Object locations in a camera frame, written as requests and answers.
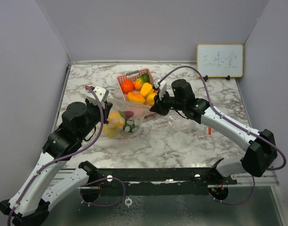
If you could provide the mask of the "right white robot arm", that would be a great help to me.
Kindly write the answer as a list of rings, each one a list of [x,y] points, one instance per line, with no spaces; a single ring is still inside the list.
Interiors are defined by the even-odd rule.
[[[271,131],[265,129],[260,132],[224,115],[216,107],[212,107],[209,101],[196,98],[186,80],[172,82],[172,97],[167,92],[165,81],[157,79],[152,87],[157,94],[154,105],[150,108],[151,112],[166,116],[170,110],[181,111],[187,119],[215,129],[245,151],[243,156],[222,158],[214,163],[209,173],[214,184],[220,184],[226,177],[239,173],[261,177],[277,158]]]

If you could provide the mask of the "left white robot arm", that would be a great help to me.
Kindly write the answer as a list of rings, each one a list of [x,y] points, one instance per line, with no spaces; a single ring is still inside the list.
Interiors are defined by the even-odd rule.
[[[52,132],[43,146],[39,160],[20,190],[11,198],[0,202],[0,211],[8,216],[7,224],[40,226],[50,211],[74,189],[97,181],[97,167],[88,161],[67,178],[49,187],[59,170],[76,154],[85,151],[82,142],[96,130],[96,125],[107,122],[113,104],[104,101],[73,102],[62,114],[62,123]]]

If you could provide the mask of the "purple toy sweet potato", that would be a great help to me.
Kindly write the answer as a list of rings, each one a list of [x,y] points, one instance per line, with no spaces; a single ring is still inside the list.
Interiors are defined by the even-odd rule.
[[[132,118],[134,113],[132,111],[123,111],[123,116],[127,119]]]

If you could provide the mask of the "yellow toy lemon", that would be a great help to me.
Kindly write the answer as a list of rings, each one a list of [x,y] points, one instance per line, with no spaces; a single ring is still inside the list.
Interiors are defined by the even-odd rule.
[[[104,125],[102,135],[105,137],[117,137],[120,131],[115,129],[110,129],[107,125]]]

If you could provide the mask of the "clear zip top bag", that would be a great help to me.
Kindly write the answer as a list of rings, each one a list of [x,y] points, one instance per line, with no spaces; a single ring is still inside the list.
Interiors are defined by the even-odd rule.
[[[134,116],[132,118],[129,118],[129,119],[139,120],[139,129],[135,133],[127,133],[123,130],[123,127],[119,127],[119,128],[115,128],[115,130],[119,130],[120,133],[117,137],[114,137],[114,138],[128,138],[128,137],[138,136],[142,132],[141,124],[143,123],[145,116],[149,113],[149,107],[142,105],[142,104],[124,101],[124,100],[119,100],[119,99],[115,99],[115,98],[109,98],[108,102],[113,104],[110,112],[111,111],[118,111],[121,114],[121,116],[124,117],[123,111],[132,111],[134,113]]]

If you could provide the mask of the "green toy lime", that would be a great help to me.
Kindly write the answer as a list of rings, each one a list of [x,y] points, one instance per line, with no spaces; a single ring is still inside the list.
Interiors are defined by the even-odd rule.
[[[135,120],[128,119],[123,126],[123,130],[127,133],[135,133],[138,129],[139,129],[139,120],[137,119]]]

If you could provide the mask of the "pink plastic basket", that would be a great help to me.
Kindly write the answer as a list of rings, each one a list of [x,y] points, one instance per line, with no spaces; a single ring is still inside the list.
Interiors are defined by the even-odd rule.
[[[133,81],[133,83],[134,83],[135,80],[136,80],[138,77],[140,77],[143,73],[148,73],[148,74],[149,74],[149,83],[150,83],[150,84],[153,84],[153,82],[154,82],[154,77],[153,77],[153,75],[151,74],[151,71],[150,71],[148,68],[142,68],[142,69],[139,69],[139,70],[131,71],[131,72],[129,72],[129,73],[126,73],[126,74],[122,74],[122,75],[117,76],[116,79],[117,79],[117,82],[118,82],[118,84],[119,84],[119,87],[120,87],[121,83],[122,83],[124,80],[131,80],[131,81]],[[134,88],[134,90],[133,90],[132,92],[134,92],[134,93],[140,93],[140,90],[135,90],[135,88]],[[121,90],[121,93],[122,93],[122,95],[123,95],[123,99],[124,99],[125,101],[128,101],[128,100],[127,100],[127,94],[124,94],[124,93],[122,92],[122,90]]]

